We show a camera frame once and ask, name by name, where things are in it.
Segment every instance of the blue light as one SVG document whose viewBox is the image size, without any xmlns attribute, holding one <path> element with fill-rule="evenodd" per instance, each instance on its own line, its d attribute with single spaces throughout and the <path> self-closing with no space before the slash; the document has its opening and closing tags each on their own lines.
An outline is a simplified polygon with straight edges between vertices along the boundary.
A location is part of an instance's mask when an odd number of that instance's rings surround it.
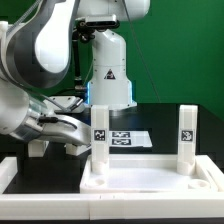
<svg viewBox="0 0 224 224">
<path fill-rule="evenodd" d="M 133 103 L 134 102 L 134 100 L 133 100 L 133 87 L 132 87 L 132 82 L 130 81 L 130 88 L 131 88 L 131 103 Z"/>
<path fill-rule="evenodd" d="M 89 87 L 89 82 L 87 84 L 87 104 L 89 105 L 89 97 L 90 97 L 90 87 Z"/>
</svg>

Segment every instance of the green backdrop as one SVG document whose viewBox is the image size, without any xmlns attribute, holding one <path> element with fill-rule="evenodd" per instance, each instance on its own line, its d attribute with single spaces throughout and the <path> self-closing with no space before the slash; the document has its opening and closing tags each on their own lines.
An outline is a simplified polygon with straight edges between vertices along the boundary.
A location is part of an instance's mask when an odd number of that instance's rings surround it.
<svg viewBox="0 0 224 224">
<path fill-rule="evenodd" d="M 32 0 L 0 0 L 0 20 L 16 21 Z M 162 103 L 201 104 L 224 120 L 224 0 L 151 0 L 148 15 L 133 23 Z M 127 41 L 127 74 L 137 102 L 158 102 L 128 23 L 117 30 Z M 91 46 L 80 47 L 82 75 Z M 43 92 L 72 87 L 73 65 L 64 81 Z"/>
</svg>

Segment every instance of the white paper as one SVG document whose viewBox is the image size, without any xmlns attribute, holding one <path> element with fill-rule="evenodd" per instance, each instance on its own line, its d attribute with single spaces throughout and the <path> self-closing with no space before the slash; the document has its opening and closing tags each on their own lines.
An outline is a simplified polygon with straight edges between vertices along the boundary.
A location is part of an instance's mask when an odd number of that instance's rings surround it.
<svg viewBox="0 0 224 224">
<path fill-rule="evenodd" d="M 110 131 L 109 145 L 112 147 L 152 147 L 148 131 Z"/>
</svg>

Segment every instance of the black tabletop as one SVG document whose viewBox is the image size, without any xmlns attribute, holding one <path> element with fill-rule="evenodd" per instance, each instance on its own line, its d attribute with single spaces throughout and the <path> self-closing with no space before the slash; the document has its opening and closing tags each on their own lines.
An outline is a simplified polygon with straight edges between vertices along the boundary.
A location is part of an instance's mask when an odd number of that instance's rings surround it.
<svg viewBox="0 0 224 224">
<path fill-rule="evenodd" d="M 110 148 L 110 153 L 176 154 L 179 106 L 177 104 L 138 104 L 133 110 L 110 116 L 110 130 L 148 131 L 151 148 Z M 90 124 L 88 112 L 74 115 Z M 208 155 L 224 170 L 224 123 L 199 105 L 196 154 Z M 0 137 L 0 159 L 17 156 L 19 172 L 4 194 L 79 193 L 79 183 L 87 156 L 65 153 L 64 144 L 50 143 L 43 158 L 29 158 L 27 145 L 11 137 Z M 97 223 L 221 223 L 224 219 L 107 220 Z M 87 221 L 55 221 L 54 223 L 87 223 Z"/>
</svg>

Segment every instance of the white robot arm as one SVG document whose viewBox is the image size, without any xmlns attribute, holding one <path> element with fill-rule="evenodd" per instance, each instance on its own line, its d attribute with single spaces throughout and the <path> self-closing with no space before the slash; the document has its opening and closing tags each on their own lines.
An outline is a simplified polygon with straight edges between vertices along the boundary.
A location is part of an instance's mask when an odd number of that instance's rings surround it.
<svg viewBox="0 0 224 224">
<path fill-rule="evenodd" d="M 148 12 L 150 0 L 127 0 L 126 4 L 130 18 L 136 19 Z M 27 23 L 13 29 L 7 22 L 0 23 L 0 134 L 26 142 L 40 138 L 89 144 L 88 125 L 54 114 L 18 86 L 57 85 L 70 65 L 75 19 L 112 14 L 127 20 L 123 0 L 42 0 Z"/>
</svg>

